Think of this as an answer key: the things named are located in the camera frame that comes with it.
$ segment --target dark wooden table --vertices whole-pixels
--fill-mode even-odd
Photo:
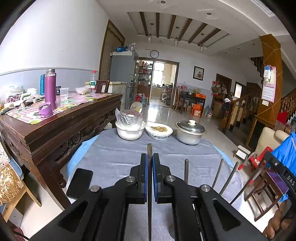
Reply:
[[[183,103],[182,103],[182,108],[181,108],[181,114],[183,112],[183,107],[184,107],[184,104],[185,104],[185,100],[190,100],[192,102],[195,102],[195,103],[202,103],[202,110],[201,110],[201,113],[200,113],[200,118],[202,117],[202,113],[203,113],[203,110],[204,110],[204,107],[205,107],[205,99],[203,98],[199,98],[199,97],[196,97],[196,96],[193,96],[193,95],[188,95],[188,94],[185,94],[185,93],[180,93],[180,97],[183,98]]]
[[[70,205],[62,188],[61,168],[83,141],[99,134],[108,123],[115,127],[115,109],[121,94],[80,104],[31,125],[8,115],[0,116],[1,135],[12,157],[24,164],[61,209]]]

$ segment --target purple thermos cap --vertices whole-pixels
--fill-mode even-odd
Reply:
[[[50,102],[45,102],[38,107],[40,117],[46,118],[53,115],[52,105]]]

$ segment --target ceiling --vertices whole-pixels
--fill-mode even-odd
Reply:
[[[182,30],[188,18],[192,19],[178,47],[192,51],[199,51],[197,44],[202,39],[201,33],[188,43],[188,39],[196,30],[199,24],[206,23],[205,35],[211,29],[218,28],[219,31],[210,38],[205,46],[204,54],[220,55],[225,52],[235,53],[235,49],[242,47],[237,57],[245,57],[255,50],[262,52],[257,45],[248,44],[257,41],[259,36],[273,34],[281,44],[282,58],[294,77],[296,77],[296,45],[281,21],[268,12],[268,9],[259,0],[96,0],[107,12],[111,21],[126,37],[126,42],[147,42],[147,37],[143,28],[139,12],[143,12],[147,24],[147,31],[150,31],[150,23],[154,23],[152,28],[152,43],[173,45],[171,39],[167,39],[171,16],[176,15],[171,38],[176,37]],[[156,13],[160,13],[159,38],[156,34]],[[228,34],[224,38],[215,42],[223,34]]]

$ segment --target black cable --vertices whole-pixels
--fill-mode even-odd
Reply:
[[[24,238],[24,239],[26,239],[26,240],[29,240],[29,238],[27,238],[25,235],[23,235],[23,234],[21,234],[21,233],[19,233],[19,232],[16,232],[16,231],[14,231],[14,230],[11,230],[12,232],[13,232],[13,234],[16,234],[16,235],[18,235],[18,236],[20,236],[20,237],[22,237],[22,238]]]

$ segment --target plastic cup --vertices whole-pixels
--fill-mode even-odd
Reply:
[[[68,99],[69,88],[60,88],[61,101]]]

